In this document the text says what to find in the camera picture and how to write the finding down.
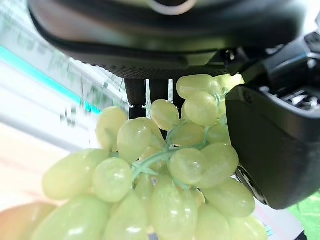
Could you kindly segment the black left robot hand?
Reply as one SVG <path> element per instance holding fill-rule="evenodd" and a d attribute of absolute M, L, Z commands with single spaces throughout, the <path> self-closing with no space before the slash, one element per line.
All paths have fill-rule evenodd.
<path fill-rule="evenodd" d="M 320 188 L 317 0 L 29 0 L 66 55 L 124 78 L 241 74 L 226 96 L 240 181 L 280 210 Z"/>

